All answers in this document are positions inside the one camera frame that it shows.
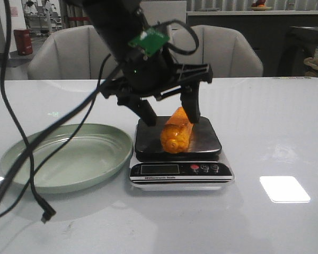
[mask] floor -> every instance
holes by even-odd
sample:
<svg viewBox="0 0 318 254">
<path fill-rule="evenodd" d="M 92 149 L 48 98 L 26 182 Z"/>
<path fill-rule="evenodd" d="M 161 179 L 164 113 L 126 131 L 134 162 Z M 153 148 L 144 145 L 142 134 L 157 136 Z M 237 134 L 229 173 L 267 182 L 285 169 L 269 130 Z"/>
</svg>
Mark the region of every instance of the floor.
<svg viewBox="0 0 318 254">
<path fill-rule="evenodd" d="M 9 67 L 6 69 L 6 80 L 27 80 L 27 67 L 29 65 L 29 61 L 33 59 L 36 53 L 39 51 L 43 43 L 46 41 L 47 37 L 40 37 L 31 35 L 33 53 L 27 56 L 19 56 L 17 52 L 11 54 L 10 59 L 14 59 L 14 63 L 17 67 Z"/>
</svg>

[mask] red trash bin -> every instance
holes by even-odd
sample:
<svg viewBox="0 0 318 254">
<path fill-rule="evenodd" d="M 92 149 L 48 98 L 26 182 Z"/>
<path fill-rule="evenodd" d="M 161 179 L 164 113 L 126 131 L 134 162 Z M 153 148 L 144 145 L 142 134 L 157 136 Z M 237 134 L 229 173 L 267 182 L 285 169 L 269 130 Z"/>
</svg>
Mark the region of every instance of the red trash bin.
<svg viewBox="0 0 318 254">
<path fill-rule="evenodd" d="M 14 37 L 15 37 L 17 54 L 19 56 L 26 56 L 33 53 L 30 30 L 15 29 Z"/>
</svg>

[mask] orange carrot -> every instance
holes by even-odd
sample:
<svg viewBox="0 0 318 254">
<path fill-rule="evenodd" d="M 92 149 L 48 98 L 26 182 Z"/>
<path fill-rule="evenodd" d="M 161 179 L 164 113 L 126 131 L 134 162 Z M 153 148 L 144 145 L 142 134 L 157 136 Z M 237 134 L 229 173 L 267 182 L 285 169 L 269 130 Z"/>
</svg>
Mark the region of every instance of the orange carrot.
<svg viewBox="0 0 318 254">
<path fill-rule="evenodd" d="M 179 153 L 187 150 L 193 124 L 190 123 L 183 107 L 179 107 L 165 126 L 160 135 L 164 151 Z"/>
</svg>

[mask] gray chair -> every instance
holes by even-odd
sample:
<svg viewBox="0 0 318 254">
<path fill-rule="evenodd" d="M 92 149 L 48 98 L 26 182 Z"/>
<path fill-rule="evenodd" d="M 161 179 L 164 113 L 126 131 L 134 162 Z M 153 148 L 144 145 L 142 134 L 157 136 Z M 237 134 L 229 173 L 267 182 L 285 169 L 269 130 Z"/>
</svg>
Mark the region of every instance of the gray chair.
<svg viewBox="0 0 318 254">
<path fill-rule="evenodd" d="M 102 60 L 110 53 L 91 25 L 59 30 L 49 36 L 27 69 L 29 79 L 97 79 Z M 106 77 L 117 66 L 111 57 Z"/>
<path fill-rule="evenodd" d="M 213 77 L 261 77 L 263 64 L 246 38 L 236 30 L 210 25 L 192 29 L 198 36 L 199 48 L 190 56 L 173 52 L 181 63 L 211 64 Z M 178 48 L 193 49 L 194 41 L 185 29 L 173 31 L 171 42 Z"/>
<path fill-rule="evenodd" d="M 239 32 L 214 26 L 193 27 L 199 49 L 191 56 L 172 53 L 179 63 L 210 63 L 214 77 L 261 77 L 262 63 Z M 172 42 L 179 48 L 193 47 L 185 29 L 175 30 Z M 99 68 L 109 49 L 91 25 L 53 33 L 28 66 L 29 79 L 97 79 Z M 110 58 L 103 78 L 116 66 Z"/>
</svg>

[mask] green plate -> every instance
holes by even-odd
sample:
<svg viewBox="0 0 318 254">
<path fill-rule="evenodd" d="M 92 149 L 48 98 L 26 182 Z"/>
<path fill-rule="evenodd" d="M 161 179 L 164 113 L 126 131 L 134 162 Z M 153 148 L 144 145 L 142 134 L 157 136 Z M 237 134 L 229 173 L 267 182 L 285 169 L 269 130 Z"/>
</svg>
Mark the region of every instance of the green plate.
<svg viewBox="0 0 318 254">
<path fill-rule="evenodd" d="M 64 143 L 78 125 L 64 125 L 53 132 L 34 150 L 35 165 Z M 33 140 L 39 133 L 28 137 Z M 10 148 L 1 159 L 1 169 L 7 173 L 25 149 L 23 141 Z M 98 184 L 125 164 L 129 165 L 133 151 L 132 139 L 123 131 L 108 125 L 84 124 L 77 135 L 44 164 L 34 182 L 40 193 L 66 193 Z M 29 179 L 29 160 L 13 181 L 24 185 Z"/>
</svg>

